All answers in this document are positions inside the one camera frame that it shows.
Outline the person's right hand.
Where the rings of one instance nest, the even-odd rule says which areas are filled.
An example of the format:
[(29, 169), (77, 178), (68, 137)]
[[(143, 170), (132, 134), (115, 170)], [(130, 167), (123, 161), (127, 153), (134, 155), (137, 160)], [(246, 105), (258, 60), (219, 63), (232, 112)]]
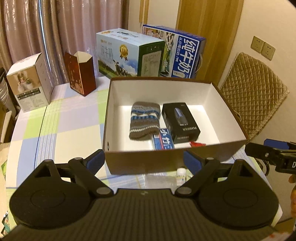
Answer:
[[(291, 175), (288, 181), (295, 184), (295, 175)], [(293, 218), (296, 217), (296, 186), (293, 187), (290, 194), (290, 214)]]

